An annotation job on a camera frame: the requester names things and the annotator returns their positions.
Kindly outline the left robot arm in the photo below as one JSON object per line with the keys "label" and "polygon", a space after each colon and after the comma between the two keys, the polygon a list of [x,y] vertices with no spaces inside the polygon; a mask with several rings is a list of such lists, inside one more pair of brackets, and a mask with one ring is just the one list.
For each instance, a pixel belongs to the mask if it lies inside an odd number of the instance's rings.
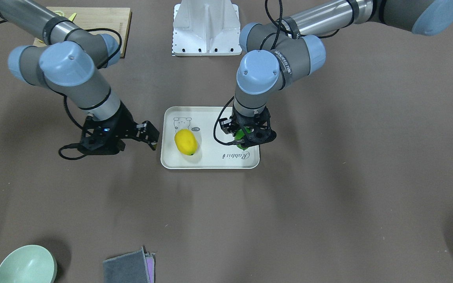
{"label": "left robot arm", "polygon": [[245,25],[232,114],[216,122],[234,137],[229,144],[251,147],[274,140],[266,107],[270,95],[324,65],[323,38],[365,22],[433,36],[453,22],[453,0],[331,0],[292,16],[280,14],[269,24]]}

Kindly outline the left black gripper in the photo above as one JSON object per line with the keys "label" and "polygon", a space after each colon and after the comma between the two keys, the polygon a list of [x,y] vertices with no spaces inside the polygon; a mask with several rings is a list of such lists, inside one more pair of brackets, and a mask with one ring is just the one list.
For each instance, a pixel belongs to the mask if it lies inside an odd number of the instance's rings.
{"label": "left black gripper", "polygon": [[225,134],[232,134],[232,136],[245,127],[270,130],[270,112],[268,108],[264,108],[262,111],[257,110],[254,116],[246,116],[233,108],[231,118],[219,119],[219,125]]}

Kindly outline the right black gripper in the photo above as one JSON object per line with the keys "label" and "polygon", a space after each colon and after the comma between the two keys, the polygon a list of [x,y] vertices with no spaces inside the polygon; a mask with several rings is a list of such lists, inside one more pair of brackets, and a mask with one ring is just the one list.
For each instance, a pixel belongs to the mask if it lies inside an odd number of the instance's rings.
{"label": "right black gripper", "polygon": [[153,151],[157,149],[160,137],[160,132],[149,120],[137,124],[124,103],[120,104],[118,111],[111,118],[102,121],[101,134],[120,139],[134,138],[138,142],[146,143]]}

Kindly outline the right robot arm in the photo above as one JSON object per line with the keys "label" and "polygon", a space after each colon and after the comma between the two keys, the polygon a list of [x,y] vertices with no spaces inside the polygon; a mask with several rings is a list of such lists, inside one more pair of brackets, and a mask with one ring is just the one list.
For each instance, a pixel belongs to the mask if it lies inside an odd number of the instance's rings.
{"label": "right robot arm", "polygon": [[32,0],[0,0],[0,18],[45,43],[16,47],[7,60],[11,73],[70,99],[86,113],[80,142],[64,149],[82,156],[114,155],[124,150],[124,139],[131,139],[156,150],[158,130],[149,121],[135,122],[99,71],[120,59],[112,30],[91,34]]}

